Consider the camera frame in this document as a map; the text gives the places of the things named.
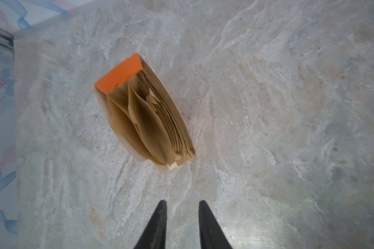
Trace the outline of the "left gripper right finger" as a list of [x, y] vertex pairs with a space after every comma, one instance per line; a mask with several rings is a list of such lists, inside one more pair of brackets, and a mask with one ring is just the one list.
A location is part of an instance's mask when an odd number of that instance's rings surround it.
[[198, 220], [202, 249], [232, 249], [205, 200], [199, 202]]

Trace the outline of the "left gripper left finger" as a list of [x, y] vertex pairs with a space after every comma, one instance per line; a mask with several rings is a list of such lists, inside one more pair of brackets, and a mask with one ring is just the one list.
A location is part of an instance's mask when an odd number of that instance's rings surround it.
[[161, 200], [154, 210], [134, 249], [165, 249], [167, 203]]

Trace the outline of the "coffee filter pack orange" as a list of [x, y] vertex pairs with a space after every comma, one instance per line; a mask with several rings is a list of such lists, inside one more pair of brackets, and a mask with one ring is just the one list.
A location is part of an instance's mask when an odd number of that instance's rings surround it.
[[138, 53], [94, 85], [98, 104], [125, 149], [167, 172], [196, 157], [186, 124], [164, 84]]

